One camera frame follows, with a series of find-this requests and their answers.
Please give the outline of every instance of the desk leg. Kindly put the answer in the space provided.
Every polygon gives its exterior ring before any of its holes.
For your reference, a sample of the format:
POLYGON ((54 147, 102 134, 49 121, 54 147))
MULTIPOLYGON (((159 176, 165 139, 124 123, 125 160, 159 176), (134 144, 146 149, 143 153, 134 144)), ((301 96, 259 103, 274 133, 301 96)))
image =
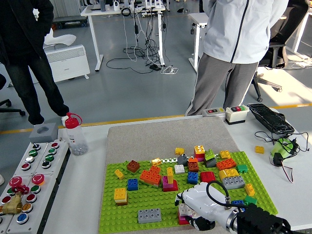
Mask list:
POLYGON ((89 23, 90 23, 90 29, 91 29, 93 45, 94 45, 94 49, 96 51, 96 57, 97 57, 97 65, 96 65, 95 71, 98 72, 100 67, 101 67, 101 65, 102 65, 103 55, 100 55, 99 51, 98 51, 98 42, 97 42, 96 34, 94 32, 92 16, 89 17, 89 23))
POLYGON ((300 43, 300 41, 301 41, 301 37, 302 37, 303 32, 304 32, 304 29, 305 29, 305 27, 306 27, 309 14, 312 14, 312 13, 308 12, 308 13, 305 15, 305 17, 303 18, 303 20, 302 20, 300 26, 299 26, 298 29, 297 29, 297 33, 296 33, 296 37, 295 37, 294 42, 293 42, 292 49, 286 46, 286 49, 287 49, 288 51, 294 53, 295 55, 297 55, 298 57, 300 57, 300 58, 302 58, 302 59, 305 59, 305 58, 308 58, 308 57, 305 56, 305 55, 302 55, 302 54, 298 53, 297 50, 298 50, 298 47, 299 47, 299 43, 300 43))
POLYGON ((195 44, 194 44, 194 57, 189 58, 189 61, 196 72, 197 72, 197 66, 198 66, 199 35, 200 35, 200 26, 197 24, 196 33, 195 33, 195 44))
POLYGON ((159 37, 159 50, 158 50, 158 54, 159 54, 160 65, 164 66, 165 65, 165 60, 164 60, 164 57, 163 57, 163 54, 162 54, 162 30, 161 30, 162 25, 161 25, 161 16, 162 16, 162 13, 159 10, 158 14, 157 14, 157 17, 158 17, 158 37, 159 37))

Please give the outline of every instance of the white shoe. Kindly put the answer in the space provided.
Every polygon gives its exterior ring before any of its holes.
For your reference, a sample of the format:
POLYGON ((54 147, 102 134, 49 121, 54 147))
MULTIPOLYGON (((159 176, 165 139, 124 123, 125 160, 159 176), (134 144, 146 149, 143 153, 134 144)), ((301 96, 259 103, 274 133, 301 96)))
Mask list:
POLYGON ((64 127, 65 127, 65 121, 68 120, 68 118, 69 118, 68 116, 63 116, 62 117, 62 124, 63 124, 64 127))
POLYGON ((0 185, 4 183, 3 177, 0 175, 0 185))

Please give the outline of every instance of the white jacket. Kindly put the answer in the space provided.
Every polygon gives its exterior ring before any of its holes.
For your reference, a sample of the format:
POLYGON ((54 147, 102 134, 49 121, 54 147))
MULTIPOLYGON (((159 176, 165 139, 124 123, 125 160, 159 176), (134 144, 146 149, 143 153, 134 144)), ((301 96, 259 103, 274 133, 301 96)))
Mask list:
POLYGON ((203 52, 240 64, 259 62, 268 50, 270 28, 288 0, 203 0, 208 15, 203 52))

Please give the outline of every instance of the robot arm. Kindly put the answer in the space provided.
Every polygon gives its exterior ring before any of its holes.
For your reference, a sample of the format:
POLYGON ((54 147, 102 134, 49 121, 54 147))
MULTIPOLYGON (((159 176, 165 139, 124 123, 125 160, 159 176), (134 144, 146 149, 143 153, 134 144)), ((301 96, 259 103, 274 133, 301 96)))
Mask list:
POLYGON ((186 216, 186 220, 197 230, 206 231, 215 227, 217 221, 228 232, 238 234, 298 234, 290 231, 289 223, 279 217, 269 214, 267 211, 256 207, 230 204, 228 194, 225 197, 211 183, 201 182, 193 188, 179 193, 175 197, 175 205, 180 201, 188 205, 200 216, 193 219, 186 216))

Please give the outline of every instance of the control panel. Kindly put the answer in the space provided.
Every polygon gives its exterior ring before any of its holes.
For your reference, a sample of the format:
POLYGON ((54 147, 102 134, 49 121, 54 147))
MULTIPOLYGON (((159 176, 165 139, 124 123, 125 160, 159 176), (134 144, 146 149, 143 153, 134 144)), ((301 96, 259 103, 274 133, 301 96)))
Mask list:
POLYGON ((69 156, 65 141, 29 144, 0 196, 0 234, 43 233, 69 156))

